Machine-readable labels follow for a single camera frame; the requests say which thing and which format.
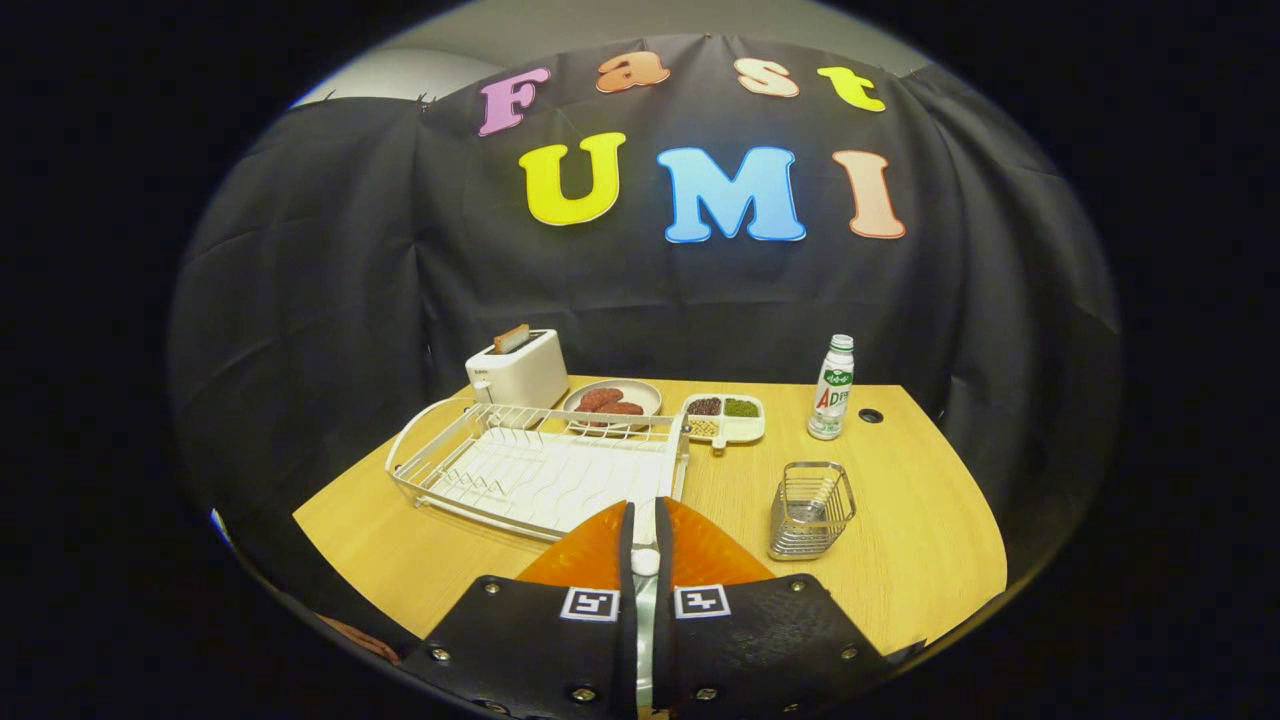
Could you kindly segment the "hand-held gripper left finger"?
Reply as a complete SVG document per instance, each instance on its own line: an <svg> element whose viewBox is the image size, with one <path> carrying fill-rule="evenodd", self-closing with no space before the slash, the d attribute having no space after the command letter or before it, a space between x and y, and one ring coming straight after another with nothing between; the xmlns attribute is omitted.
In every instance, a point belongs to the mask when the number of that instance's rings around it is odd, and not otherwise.
<svg viewBox="0 0 1280 720"><path fill-rule="evenodd" d="M517 577L477 577L402 669L508 717L636 717L634 520L613 503Z"/></svg>

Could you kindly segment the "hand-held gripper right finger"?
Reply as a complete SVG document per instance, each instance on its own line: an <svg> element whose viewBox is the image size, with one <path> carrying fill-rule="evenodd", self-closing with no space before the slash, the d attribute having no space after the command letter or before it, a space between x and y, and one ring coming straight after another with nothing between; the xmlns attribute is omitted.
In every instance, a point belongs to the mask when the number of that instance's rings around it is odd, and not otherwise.
<svg viewBox="0 0 1280 720"><path fill-rule="evenodd" d="M778 577L708 518L663 498L652 705L672 719L809 719L925 648L882 652L820 582Z"/></svg>

